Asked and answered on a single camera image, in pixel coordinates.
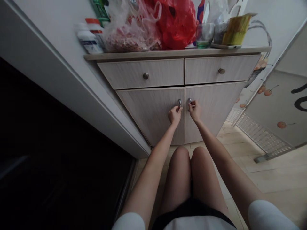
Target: thigh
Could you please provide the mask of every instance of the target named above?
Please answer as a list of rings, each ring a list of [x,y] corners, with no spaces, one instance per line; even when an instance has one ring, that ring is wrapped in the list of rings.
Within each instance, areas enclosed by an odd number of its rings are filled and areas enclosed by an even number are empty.
[[[203,147],[197,147],[192,155],[191,167],[194,197],[229,217],[209,152]]]
[[[186,148],[178,147],[170,160],[159,214],[173,211],[191,196],[191,160]]]

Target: white bottle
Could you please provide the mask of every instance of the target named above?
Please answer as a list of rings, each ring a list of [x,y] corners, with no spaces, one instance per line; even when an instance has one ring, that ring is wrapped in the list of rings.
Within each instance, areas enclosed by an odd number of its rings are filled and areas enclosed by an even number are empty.
[[[104,28],[100,26],[100,22],[98,19],[95,18],[86,18],[85,19],[87,23],[87,27],[89,28],[90,32],[92,32],[94,35],[96,35],[100,45],[102,46],[103,51],[106,51],[106,47],[103,43],[102,36],[104,35]]]
[[[89,31],[85,23],[77,23],[75,26],[78,31],[77,36],[89,54],[103,53],[96,35]]]

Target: black shorts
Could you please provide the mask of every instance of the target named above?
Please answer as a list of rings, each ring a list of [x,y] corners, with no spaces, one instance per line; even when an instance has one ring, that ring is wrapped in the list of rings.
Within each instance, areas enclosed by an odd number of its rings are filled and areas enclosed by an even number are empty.
[[[173,219],[191,216],[215,216],[234,226],[231,220],[223,213],[210,208],[209,206],[203,204],[200,200],[191,197],[175,208],[175,210],[158,216],[154,222],[152,230],[163,230]]]

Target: cabinet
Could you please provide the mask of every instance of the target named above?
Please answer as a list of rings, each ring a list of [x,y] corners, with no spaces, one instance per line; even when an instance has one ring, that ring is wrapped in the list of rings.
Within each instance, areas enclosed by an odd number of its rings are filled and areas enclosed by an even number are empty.
[[[179,104],[185,110],[184,87],[149,88],[117,91],[147,141],[155,146],[169,127],[168,111]],[[185,142],[185,120],[182,116],[172,145]]]
[[[225,122],[246,81],[185,87],[185,98],[198,100],[202,107],[201,120],[213,135],[217,135]],[[185,143],[202,141],[201,134],[185,110]]]
[[[261,52],[271,47],[186,49],[139,53],[86,55],[96,60],[151,146],[170,123],[168,111],[181,106],[181,121],[172,145],[201,141],[190,114],[188,99],[198,100],[202,121],[217,135],[256,66]]]

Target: plastic bag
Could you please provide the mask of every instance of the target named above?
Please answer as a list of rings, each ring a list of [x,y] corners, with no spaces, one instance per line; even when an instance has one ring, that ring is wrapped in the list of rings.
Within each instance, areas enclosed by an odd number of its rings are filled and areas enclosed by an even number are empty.
[[[215,24],[214,44],[221,44],[227,31],[230,14],[227,0],[210,0],[207,23]]]
[[[184,49],[195,40],[197,20],[191,0],[146,0],[149,5],[162,4],[161,19],[157,22],[162,34],[162,48]]]
[[[104,30],[103,42],[108,52],[140,52],[159,49],[160,33],[156,22],[161,17],[159,2],[154,10],[143,0],[109,1],[111,23]]]

